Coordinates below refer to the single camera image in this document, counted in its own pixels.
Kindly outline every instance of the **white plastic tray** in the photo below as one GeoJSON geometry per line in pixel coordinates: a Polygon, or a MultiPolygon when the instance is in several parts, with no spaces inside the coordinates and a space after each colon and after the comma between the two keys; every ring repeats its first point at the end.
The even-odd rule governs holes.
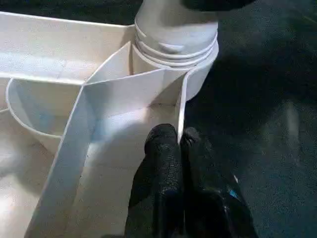
{"type": "Polygon", "coordinates": [[[195,71],[148,62],[134,26],[1,12],[0,22],[10,26],[0,33],[0,236],[123,234],[146,136],[170,123],[180,139],[195,71]]]}

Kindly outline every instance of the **plastic divider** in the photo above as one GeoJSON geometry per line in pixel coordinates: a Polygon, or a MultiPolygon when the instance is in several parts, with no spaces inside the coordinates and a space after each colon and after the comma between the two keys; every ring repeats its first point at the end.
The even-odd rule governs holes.
{"type": "Polygon", "coordinates": [[[157,124],[182,134],[183,78],[168,90],[163,69],[84,85],[26,237],[121,235],[133,176],[157,124]],[[174,94],[160,101],[160,94],[174,94]]]}

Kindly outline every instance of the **white cylindrical container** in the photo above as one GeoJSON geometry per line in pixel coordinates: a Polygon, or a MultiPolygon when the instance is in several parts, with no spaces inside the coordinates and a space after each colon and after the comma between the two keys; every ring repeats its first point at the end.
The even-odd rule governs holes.
{"type": "Polygon", "coordinates": [[[135,27],[136,45],[149,63],[173,71],[204,69],[188,78],[187,100],[194,97],[218,54],[215,13],[189,10],[181,0],[144,0],[135,27]]]}

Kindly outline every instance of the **dark floor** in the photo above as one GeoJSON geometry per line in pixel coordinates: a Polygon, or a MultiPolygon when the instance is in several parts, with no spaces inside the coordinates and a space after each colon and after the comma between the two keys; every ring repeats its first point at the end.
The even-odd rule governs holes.
{"type": "MultiPolygon", "coordinates": [[[[19,2],[0,10],[130,24],[141,0],[19,2]]],[[[315,238],[317,1],[259,0],[219,19],[219,58],[186,124],[234,169],[260,237],[315,238]]]]}

